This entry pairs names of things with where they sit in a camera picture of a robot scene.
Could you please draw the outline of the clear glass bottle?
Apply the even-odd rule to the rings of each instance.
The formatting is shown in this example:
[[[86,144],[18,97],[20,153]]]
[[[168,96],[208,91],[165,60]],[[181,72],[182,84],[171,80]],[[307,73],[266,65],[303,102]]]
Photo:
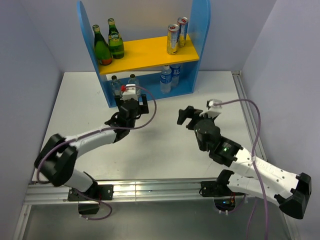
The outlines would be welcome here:
[[[137,79],[137,77],[136,77],[135,74],[132,73],[132,74],[129,76],[128,84],[129,84],[129,85],[140,86],[139,80]],[[141,96],[141,89],[140,89],[139,87],[136,87],[136,88],[135,88],[135,92],[136,92],[137,97],[139,98],[139,97]]]
[[[111,89],[113,95],[116,97],[122,96],[122,82],[117,78],[116,75],[111,76]]]

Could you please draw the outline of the blue label bottle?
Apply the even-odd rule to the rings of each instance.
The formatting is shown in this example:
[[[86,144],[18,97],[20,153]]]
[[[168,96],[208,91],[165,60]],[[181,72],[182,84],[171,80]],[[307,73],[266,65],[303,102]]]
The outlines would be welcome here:
[[[171,64],[171,86],[176,87],[179,83],[181,65],[180,64]]]
[[[160,74],[160,90],[163,94],[171,91],[172,70],[169,65],[165,65]]]

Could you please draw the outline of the silver can front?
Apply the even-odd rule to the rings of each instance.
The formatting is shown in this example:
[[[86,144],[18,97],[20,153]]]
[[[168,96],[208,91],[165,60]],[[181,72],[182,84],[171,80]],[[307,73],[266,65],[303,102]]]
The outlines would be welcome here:
[[[179,35],[180,27],[177,24],[168,25],[166,51],[169,55],[175,55],[177,53]]]

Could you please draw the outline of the silver can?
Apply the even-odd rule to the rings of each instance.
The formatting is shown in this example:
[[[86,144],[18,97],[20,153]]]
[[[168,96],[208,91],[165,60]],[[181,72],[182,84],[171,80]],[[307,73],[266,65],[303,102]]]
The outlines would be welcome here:
[[[184,47],[187,39],[189,20],[186,17],[179,17],[177,19],[177,25],[179,26],[179,40],[178,46],[180,48]]]
[[[177,24],[168,25],[166,51],[169,55],[175,55],[177,53],[179,35],[180,27]]]

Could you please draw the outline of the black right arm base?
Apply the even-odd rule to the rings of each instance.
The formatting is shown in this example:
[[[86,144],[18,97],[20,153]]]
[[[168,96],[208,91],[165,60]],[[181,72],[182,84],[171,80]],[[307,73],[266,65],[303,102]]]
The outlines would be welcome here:
[[[201,181],[198,192],[204,198],[213,198],[214,206],[219,212],[229,213],[237,206],[236,197],[244,197],[244,193],[232,192],[215,180]]]

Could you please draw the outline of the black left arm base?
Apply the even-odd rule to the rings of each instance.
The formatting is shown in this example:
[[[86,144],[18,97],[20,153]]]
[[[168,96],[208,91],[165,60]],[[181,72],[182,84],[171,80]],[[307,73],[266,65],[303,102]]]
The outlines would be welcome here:
[[[98,184],[86,192],[80,192],[71,188],[68,193],[68,202],[78,202],[78,213],[81,215],[95,215],[98,213],[99,202],[111,201],[113,199],[114,186],[112,184]]]

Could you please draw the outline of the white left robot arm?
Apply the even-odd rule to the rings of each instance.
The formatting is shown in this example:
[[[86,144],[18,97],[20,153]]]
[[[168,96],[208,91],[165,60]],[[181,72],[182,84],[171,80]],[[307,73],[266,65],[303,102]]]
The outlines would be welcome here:
[[[75,168],[96,180],[152,180],[197,178],[196,161],[201,157],[195,134],[178,125],[178,112],[188,106],[200,107],[195,94],[148,102],[149,113],[135,122],[135,129],[122,140],[111,143],[112,131],[104,124],[116,108],[85,104],[79,109],[68,104],[70,113],[53,117],[48,134],[60,130],[68,139],[103,129],[101,139],[74,143],[78,147]]]

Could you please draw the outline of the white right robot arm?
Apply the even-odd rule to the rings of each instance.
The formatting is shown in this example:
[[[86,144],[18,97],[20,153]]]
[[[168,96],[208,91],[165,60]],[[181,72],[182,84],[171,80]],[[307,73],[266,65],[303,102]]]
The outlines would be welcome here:
[[[249,150],[221,135],[215,125],[220,112],[202,111],[188,106],[178,112],[177,124],[186,119],[186,128],[194,131],[200,151],[207,152],[216,163],[225,166],[216,179],[222,195],[230,192],[266,198],[286,215],[301,220],[312,193],[312,179],[302,172],[292,173],[252,156]]]

